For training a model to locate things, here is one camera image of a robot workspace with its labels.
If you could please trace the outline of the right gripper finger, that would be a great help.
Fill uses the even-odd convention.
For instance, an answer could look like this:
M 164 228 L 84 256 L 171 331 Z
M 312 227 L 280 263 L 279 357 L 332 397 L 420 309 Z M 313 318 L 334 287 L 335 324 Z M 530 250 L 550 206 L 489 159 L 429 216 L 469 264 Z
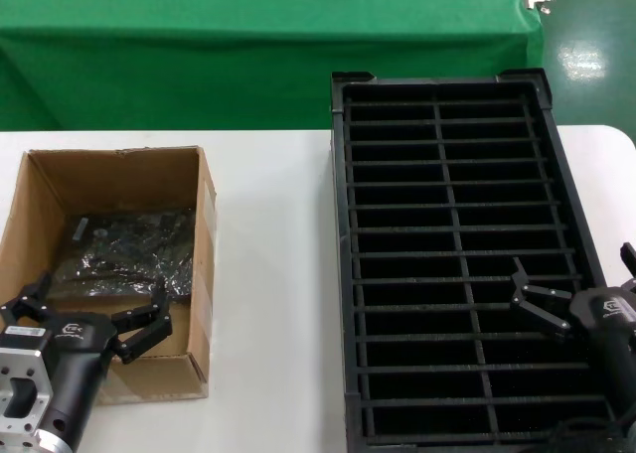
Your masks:
M 620 257 L 631 275 L 631 278 L 622 285 L 622 288 L 634 290 L 636 287 L 636 250 L 630 242 L 625 242 L 621 246 Z
M 511 311 L 533 329 L 557 342 L 565 342 L 572 330 L 568 314 L 572 293 L 532 284 L 520 258 L 514 257 L 513 262 Z

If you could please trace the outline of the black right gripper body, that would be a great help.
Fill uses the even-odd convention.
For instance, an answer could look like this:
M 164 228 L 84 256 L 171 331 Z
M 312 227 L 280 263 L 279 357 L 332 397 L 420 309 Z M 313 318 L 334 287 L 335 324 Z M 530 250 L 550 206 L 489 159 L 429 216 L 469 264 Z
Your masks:
M 635 294 L 600 287 L 573 295 L 568 338 L 582 351 L 615 418 L 635 421 Z

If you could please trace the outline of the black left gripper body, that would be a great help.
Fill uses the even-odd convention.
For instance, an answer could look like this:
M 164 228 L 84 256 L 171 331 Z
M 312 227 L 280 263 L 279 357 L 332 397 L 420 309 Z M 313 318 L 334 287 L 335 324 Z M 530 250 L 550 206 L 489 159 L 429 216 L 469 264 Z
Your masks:
M 57 362 L 41 429 L 77 449 L 106 378 L 117 331 L 108 316 L 82 312 L 62 313 L 45 327 L 53 333 Z

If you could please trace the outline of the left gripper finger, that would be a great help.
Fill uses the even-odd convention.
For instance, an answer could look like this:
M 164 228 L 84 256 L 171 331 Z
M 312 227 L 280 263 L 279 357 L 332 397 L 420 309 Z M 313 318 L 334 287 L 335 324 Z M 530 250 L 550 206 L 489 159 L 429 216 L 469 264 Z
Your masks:
M 150 303 L 111 316 L 117 337 L 113 352 L 128 365 L 172 335 L 169 297 L 164 285 L 155 285 Z
M 34 321 L 38 328 L 50 328 L 54 309 L 46 304 L 52 276 L 44 271 L 35 282 L 24 285 L 18 295 L 1 305 L 4 329 L 19 327 L 21 319 Z

